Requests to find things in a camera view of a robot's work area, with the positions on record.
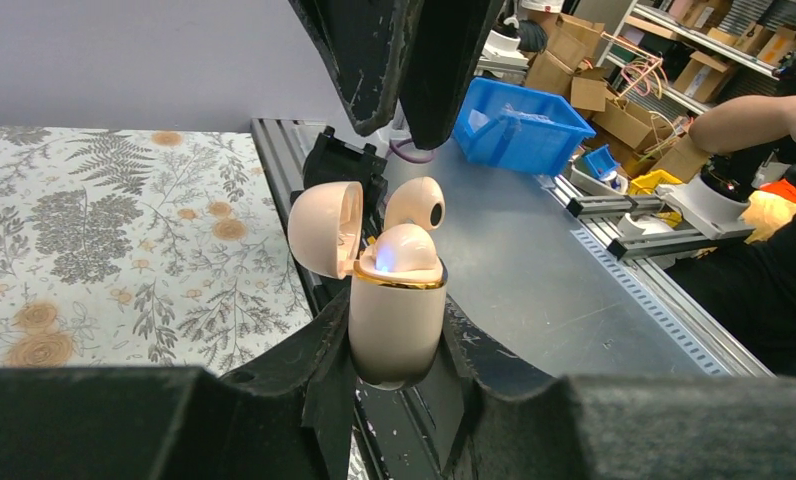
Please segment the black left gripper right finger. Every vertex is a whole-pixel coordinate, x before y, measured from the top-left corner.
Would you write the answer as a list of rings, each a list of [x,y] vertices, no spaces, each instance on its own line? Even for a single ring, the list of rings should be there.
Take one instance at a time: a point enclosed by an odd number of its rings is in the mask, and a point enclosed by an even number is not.
[[[796,479],[796,380],[552,377],[444,307],[445,479]]]

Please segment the beige earbud charging case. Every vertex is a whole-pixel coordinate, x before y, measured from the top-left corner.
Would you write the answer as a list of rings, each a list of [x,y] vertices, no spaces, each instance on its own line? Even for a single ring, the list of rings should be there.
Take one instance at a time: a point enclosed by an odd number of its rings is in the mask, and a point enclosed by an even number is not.
[[[443,329],[447,275],[435,283],[382,280],[361,271],[363,187],[357,181],[308,188],[294,201],[287,236],[295,260],[329,278],[349,278],[348,336],[361,380],[382,390],[420,382]]]

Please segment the beige earbud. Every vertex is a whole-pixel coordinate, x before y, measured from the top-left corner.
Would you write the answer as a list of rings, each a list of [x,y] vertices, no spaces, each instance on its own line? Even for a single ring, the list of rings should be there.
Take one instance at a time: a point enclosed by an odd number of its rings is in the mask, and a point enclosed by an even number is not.
[[[400,224],[382,233],[360,257],[359,268],[398,282],[435,283],[443,276],[433,239],[415,224]]]
[[[383,229],[412,223],[426,231],[436,230],[443,223],[445,213],[445,198],[439,183],[429,176],[413,178],[389,197]]]

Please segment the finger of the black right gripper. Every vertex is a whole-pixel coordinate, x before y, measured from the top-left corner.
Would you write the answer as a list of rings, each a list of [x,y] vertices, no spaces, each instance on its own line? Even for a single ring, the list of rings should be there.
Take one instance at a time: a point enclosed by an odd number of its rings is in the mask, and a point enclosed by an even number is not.
[[[392,119],[422,1],[290,0],[323,61],[354,132]]]
[[[399,95],[417,147],[433,150],[450,137],[502,6],[489,0],[422,3]]]

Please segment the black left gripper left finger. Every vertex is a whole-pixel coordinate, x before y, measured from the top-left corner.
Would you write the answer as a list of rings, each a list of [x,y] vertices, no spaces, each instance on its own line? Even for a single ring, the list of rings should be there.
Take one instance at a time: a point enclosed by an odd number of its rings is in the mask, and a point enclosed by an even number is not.
[[[0,369],[0,479],[343,479],[349,295],[252,361]]]

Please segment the person forearm in background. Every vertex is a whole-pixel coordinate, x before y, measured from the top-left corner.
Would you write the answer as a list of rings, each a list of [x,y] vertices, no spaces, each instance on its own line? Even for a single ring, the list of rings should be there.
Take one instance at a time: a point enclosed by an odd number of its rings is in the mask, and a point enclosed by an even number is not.
[[[689,136],[700,149],[726,154],[789,136],[796,142],[796,95],[743,96],[699,115]]]

